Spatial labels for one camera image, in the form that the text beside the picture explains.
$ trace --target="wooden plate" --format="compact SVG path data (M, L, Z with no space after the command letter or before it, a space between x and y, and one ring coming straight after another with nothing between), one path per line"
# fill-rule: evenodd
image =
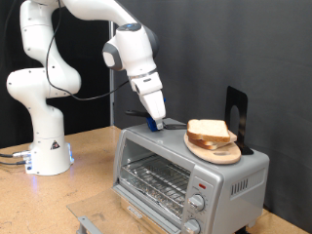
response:
M184 142L187 148L196 156L214 164L233 164L240 160L241 150L236 143L231 142L216 150L201 148L188 141L188 135L184 135Z

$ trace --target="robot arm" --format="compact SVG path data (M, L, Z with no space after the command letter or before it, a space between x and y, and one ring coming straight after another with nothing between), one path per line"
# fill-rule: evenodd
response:
M45 5L58 3L56 0L32 1ZM158 51L156 35L115 0L62 0L61 5L78 19L110 20L120 25L103 48L105 63L111 69L127 71L133 91L161 130L166 109L163 86L153 60Z

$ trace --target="blue object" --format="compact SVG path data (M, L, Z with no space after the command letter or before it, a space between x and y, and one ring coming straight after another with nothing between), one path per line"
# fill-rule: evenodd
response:
M147 122L147 126L151 132L158 131L157 126L156 126L156 122L155 122L155 120L153 120L152 117L147 117L146 122Z

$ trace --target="black stand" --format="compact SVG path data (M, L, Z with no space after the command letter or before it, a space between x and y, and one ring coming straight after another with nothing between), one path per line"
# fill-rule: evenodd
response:
M235 234L251 234L248 231L246 231L246 226L239 229Z
M227 87L226 105L225 105L225 123L227 128L230 128L231 124L231 109L236 105L240 115L240 123L238 127L236 144L239 146L242 155L252 155L254 152L244 144L245 131L246 131L246 119L247 119L247 95L234 89L233 87Z

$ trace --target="black cable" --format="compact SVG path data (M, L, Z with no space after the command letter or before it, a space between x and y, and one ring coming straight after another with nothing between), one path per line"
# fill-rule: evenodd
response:
M12 154L0 154L0 157L2 158L13 158Z
M66 93L70 94L73 98L75 98L75 99L77 99L77 100L93 100L93 99L98 99L98 98L104 98L104 97L109 96L110 94L116 92L117 90L119 90L119 89L120 89L121 87L123 87L124 85L126 85L126 84L129 82L129 80L126 81L126 82L124 82L124 83L122 83L122 84L121 84L120 86L118 86L115 90L113 90L113 91L111 91L111 92L109 92L109 93L107 93L107 94L105 94L105 95L97 96L97 97L90 97L90 98L79 98L79 97L73 95L71 92L69 92L69 91L67 91L67 90L64 90L64 89L61 89L61 88L59 88L59 87L56 87L55 85L53 85L53 84L51 83L50 77L49 77L49 71L48 71L48 68L49 68L49 53L50 53L50 50L51 50L53 41L55 40L56 34L57 34L58 30L59 30L59 25L60 25L60 20L61 20L61 10L60 10L60 1L59 1L59 0L58 0L58 8L59 8L58 26L57 26L57 28L56 28L56 31L55 31L53 37L52 37L52 40L51 40L51 43L50 43L50 46L49 46L49 50L48 50L48 53L47 53L47 58L46 58L47 79L48 79L49 84L50 84L52 87L54 87L55 89L57 89L57 90L60 90L60 91L63 91L63 92L66 92Z
M0 162L0 164L3 164L3 165L24 165L24 164L26 164L26 161L19 161L19 162L16 162L16 163L4 163L4 162Z
M2 43L3 43L3 46L4 46L4 50L3 50L3 55L1 56L1 64L0 64L0 70L1 70L1 68L2 68L2 66L3 66L3 63L4 63L4 60L2 59L4 56L5 56L5 51L6 51L6 43L5 43L5 41L6 41L6 37L7 37L7 29L8 29L8 24L9 24L9 19L10 19L10 17L11 17L11 14L12 14L12 11L13 11L13 9L14 9L14 6L16 5L16 3L17 3L17 1L18 0L15 0L14 2L13 2L13 4L11 5L11 9L10 9L10 12L9 12L9 14L8 14L8 16L7 16L7 19L6 19L6 22L5 22L5 24L4 24L4 32L3 32L3 37L2 37Z

